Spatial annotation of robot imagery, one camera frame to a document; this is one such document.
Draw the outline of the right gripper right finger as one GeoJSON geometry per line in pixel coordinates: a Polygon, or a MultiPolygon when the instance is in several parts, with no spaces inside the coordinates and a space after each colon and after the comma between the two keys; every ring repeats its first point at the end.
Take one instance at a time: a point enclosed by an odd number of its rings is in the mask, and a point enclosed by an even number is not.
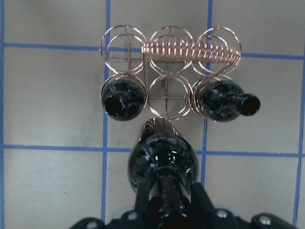
{"type": "Polygon", "coordinates": [[[209,219],[214,211],[214,205],[205,191],[202,183],[191,185],[191,214],[195,219],[209,219]]]}

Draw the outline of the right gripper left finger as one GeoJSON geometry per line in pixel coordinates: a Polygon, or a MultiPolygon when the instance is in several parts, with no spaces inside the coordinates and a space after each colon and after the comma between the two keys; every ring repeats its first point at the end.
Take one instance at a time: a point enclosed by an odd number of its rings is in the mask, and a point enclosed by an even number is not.
{"type": "Polygon", "coordinates": [[[140,182],[138,185],[134,210],[144,222],[151,222],[154,215],[153,202],[149,198],[150,186],[147,182],[140,182]]]}

